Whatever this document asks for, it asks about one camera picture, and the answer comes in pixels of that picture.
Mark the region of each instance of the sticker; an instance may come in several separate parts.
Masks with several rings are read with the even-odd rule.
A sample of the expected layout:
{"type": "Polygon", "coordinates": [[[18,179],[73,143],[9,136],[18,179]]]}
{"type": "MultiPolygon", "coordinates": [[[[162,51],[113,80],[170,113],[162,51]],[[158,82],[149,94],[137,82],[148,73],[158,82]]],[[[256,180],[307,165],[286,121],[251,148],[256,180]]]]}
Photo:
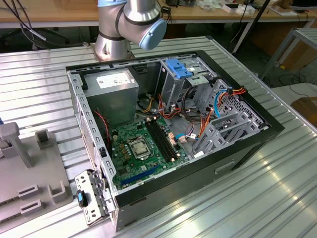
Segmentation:
{"type": "Polygon", "coordinates": [[[191,133],[189,137],[192,138],[192,139],[196,139],[196,134],[191,133]]]}
{"type": "Polygon", "coordinates": [[[125,73],[117,73],[106,76],[97,77],[97,82],[100,88],[109,88],[113,86],[119,86],[123,84],[131,83],[128,76],[125,73]]]}
{"type": "Polygon", "coordinates": [[[198,152],[196,155],[194,155],[194,157],[197,158],[199,156],[202,156],[203,154],[204,154],[203,151],[201,151],[201,152],[198,152]]]}

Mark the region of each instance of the aluminum slatted surface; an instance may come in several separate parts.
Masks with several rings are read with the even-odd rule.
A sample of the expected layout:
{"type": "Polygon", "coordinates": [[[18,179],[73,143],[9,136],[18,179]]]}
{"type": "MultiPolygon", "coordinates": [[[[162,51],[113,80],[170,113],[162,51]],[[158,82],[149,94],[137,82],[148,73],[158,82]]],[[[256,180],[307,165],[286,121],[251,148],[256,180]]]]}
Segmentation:
{"type": "MultiPolygon", "coordinates": [[[[115,233],[110,220],[91,228],[77,200],[10,230],[4,237],[316,237],[317,140],[310,125],[216,42],[205,37],[162,41],[136,57],[205,50],[245,85],[286,128],[245,166],[115,233]]],[[[90,48],[5,54],[0,57],[0,117],[22,136],[54,131],[75,194],[74,176],[90,168],[64,67],[96,62],[90,48]]]]}
{"type": "Polygon", "coordinates": [[[317,28],[299,28],[295,35],[317,50],[317,28]]]}

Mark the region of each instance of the robotic arm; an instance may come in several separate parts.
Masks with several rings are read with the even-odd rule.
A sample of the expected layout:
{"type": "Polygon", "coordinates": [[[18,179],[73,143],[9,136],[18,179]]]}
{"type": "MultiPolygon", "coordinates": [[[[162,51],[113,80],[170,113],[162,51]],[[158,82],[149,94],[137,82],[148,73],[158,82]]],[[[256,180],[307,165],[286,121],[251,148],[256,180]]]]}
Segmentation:
{"type": "Polygon", "coordinates": [[[156,0],[99,0],[99,35],[95,52],[100,61],[129,57],[129,41],[151,50],[162,40],[166,21],[156,0]]]}

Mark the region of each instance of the green motherboard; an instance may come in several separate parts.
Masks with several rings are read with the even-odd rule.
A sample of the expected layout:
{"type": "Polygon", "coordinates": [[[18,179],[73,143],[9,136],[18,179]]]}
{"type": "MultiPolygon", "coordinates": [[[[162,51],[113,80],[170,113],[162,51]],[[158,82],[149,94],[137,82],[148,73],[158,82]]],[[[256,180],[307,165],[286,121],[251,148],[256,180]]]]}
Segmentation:
{"type": "Polygon", "coordinates": [[[113,183],[118,189],[148,179],[189,160],[182,146],[169,137],[170,130],[163,118],[152,123],[159,131],[153,131],[149,125],[143,121],[120,126],[111,131],[112,162],[117,171],[113,183]],[[176,155],[175,158],[168,157],[167,148],[170,149],[170,154],[176,155]]]}

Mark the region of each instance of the yellow cable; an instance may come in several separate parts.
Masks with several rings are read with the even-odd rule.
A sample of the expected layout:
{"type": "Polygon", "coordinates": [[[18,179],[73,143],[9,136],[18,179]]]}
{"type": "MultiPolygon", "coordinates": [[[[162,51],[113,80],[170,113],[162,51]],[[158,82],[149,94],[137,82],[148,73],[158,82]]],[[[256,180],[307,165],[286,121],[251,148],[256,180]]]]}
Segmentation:
{"type": "Polygon", "coordinates": [[[151,98],[148,108],[146,108],[144,111],[142,111],[143,113],[147,113],[151,109],[152,101],[153,101],[153,98],[151,98]]]}
{"type": "Polygon", "coordinates": [[[233,90],[233,92],[238,92],[238,91],[241,91],[243,88],[240,88],[238,90],[233,90]]]}

